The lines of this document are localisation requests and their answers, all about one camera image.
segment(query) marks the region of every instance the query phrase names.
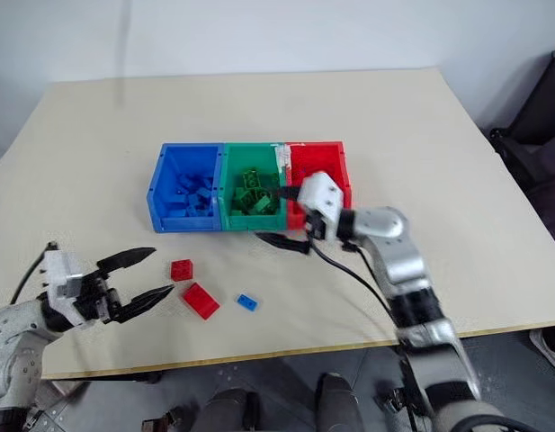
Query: floor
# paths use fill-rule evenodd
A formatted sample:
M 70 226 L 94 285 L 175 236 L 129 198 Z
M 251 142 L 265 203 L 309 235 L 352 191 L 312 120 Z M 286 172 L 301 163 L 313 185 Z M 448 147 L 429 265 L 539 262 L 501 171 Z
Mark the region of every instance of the floor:
M 555 432 L 555 371 L 526 332 L 463 343 L 485 401 L 541 432 Z M 373 399 L 380 385 L 399 383 L 396 355 L 378 347 L 177 369 L 157 384 L 91 382 L 74 400 L 48 410 L 35 431 L 139 431 L 144 419 L 161 417 L 175 405 L 203 406 L 215 392 L 236 386 L 260 393 L 264 429 L 311 431 L 314 390 L 323 372 L 338 372 L 354 387 L 368 432 L 410 430 L 405 413 L 386 415 Z M 430 430 L 426 423 L 419 421 L 419 430 Z

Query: black cable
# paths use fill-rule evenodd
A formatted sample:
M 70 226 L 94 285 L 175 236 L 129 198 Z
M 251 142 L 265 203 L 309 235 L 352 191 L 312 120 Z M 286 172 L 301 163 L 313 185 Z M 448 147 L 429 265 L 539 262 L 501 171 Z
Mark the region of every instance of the black cable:
M 17 285 L 17 289 L 13 293 L 13 297 L 12 297 L 11 301 L 9 302 L 9 304 L 15 304 L 17 302 L 17 299 L 19 298 L 19 294 L 22 293 L 22 289 L 25 286 L 25 283 L 30 278 L 31 274 L 37 268 L 37 266 L 40 264 L 40 262 L 43 261 L 43 258 L 45 257 L 45 252 L 47 252 L 48 250 L 56 250 L 57 248 L 58 248 L 57 243 L 55 243 L 53 241 L 50 241 L 47 244 L 47 246 L 43 249 L 43 251 L 37 257 L 37 259 L 35 261 L 33 261 L 33 264 L 31 264 L 31 266 L 27 269 L 27 271 L 23 275 L 23 278 L 19 282 L 19 285 Z
M 391 311 L 389 310 L 389 307 L 387 306 L 387 304 L 385 304 L 385 302 L 383 301 L 381 296 L 375 291 L 375 289 L 367 283 L 367 281 L 365 281 L 362 277 L 360 277 L 356 272 L 354 272 L 350 268 L 345 267 L 343 264 L 336 262 L 334 259 L 331 259 L 329 256 L 327 256 L 323 252 L 321 252 L 321 250 L 317 246 L 315 246 L 315 242 L 313 241 L 313 238 L 311 236 L 308 236 L 308 239 L 309 239 L 309 245 L 315 251 L 315 253 L 317 255 L 319 255 L 319 257 L 321 259 L 323 259 L 326 263 L 332 265 L 333 267 L 336 267 L 339 270 L 347 273 L 352 278 L 356 279 L 360 284 L 365 286 L 375 296 L 375 298 L 379 301 L 379 303 L 381 304 L 383 309 L 387 312 L 387 314 L 389 315 L 391 320 L 393 320 L 393 315 L 391 315 Z
M 371 265 L 369 264 L 369 261 L 367 260 L 367 256 L 365 256 L 365 254 L 363 253 L 363 251 L 358 247 L 357 249 L 357 253 L 361 256 L 361 258 L 363 259 L 363 262 L 365 263 L 365 265 L 367 266 L 367 270 L 369 270 L 369 273 L 371 275 L 371 278 L 373 279 L 373 281 L 375 282 L 375 284 L 377 286 L 379 286 L 379 283 L 377 282 L 377 278 L 375 277 L 375 273 L 373 272 L 373 269 L 371 268 Z
M 473 430 L 473 428 L 476 428 L 477 426 L 487 425 L 501 426 L 514 430 L 515 432 L 539 432 L 539 430 L 525 425 L 520 421 L 513 420 L 512 418 L 507 418 L 503 416 L 492 416 L 487 414 L 465 418 L 457 423 L 454 428 L 451 429 L 451 432 L 471 432 L 471 430 Z

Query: red lego brick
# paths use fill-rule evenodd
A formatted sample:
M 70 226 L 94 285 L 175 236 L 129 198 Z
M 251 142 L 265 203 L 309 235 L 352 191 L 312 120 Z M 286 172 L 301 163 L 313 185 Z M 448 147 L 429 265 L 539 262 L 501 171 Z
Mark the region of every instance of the red lego brick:
M 171 263 L 171 279 L 179 281 L 187 281 L 193 279 L 193 263 L 191 259 L 182 259 Z
M 215 301 L 198 283 L 191 285 L 182 295 L 182 298 L 189 304 L 194 311 L 199 313 L 206 320 L 219 309 L 219 303 Z

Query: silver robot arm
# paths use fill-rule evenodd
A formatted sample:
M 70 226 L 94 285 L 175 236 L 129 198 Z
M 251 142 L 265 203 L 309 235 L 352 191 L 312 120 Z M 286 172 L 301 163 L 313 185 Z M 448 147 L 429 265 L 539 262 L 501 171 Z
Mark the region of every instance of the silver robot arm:
M 372 276 L 389 306 L 399 342 L 404 388 L 389 400 L 394 409 L 407 406 L 431 418 L 435 432 L 533 430 L 481 400 L 478 379 L 451 321 L 443 315 L 400 211 L 343 209 L 342 191 L 324 172 L 307 177 L 300 188 L 282 189 L 281 196 L 296 200 L 307 213 L 308 241 L 266 233 L 257 234 L 260 239 L 305 254 L 313 248 L 321 257 L 315 239 L 340 240 L 344 250 L 364 248 L 370 255 Z
M 117 292 L 106 283 L 110 272 L 137 264 L 153 252 L 152 247 L 120 252 L 99 261 L 98 270 L 82 275 L 75 260 L 57 250 L 57 245 L 46 248 L 29 273 L 44 261 L 41 272 L 47 291 L 36 300 L 0 309 L 0 432 L 22 430 L 35 399 L 43 350 L 48 344 L 65 331 L 86 329 L 96 320 L 105 324 L 130 320 L 171 292 L 172 285 L 156 288 L 121 306 Z
M 340 219 L 354 219 L 353 228 L 339 234 L 369 253 L 389 303 L 403 352 L 407 399 L 416 413 L 432 418 L 437 432 L 449 432 L 473 415 L 500 415 L 480 400 L 477 376 L 441 311 L 425 262 L 409 237 L 407 218 L 390 207 L 343 213 Z

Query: chair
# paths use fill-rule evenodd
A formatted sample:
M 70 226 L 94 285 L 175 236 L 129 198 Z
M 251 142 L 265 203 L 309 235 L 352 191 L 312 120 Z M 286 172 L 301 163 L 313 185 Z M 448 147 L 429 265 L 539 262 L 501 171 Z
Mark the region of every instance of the chair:
M 555 51 L 511 125 L 489 141 L 555 239 Z

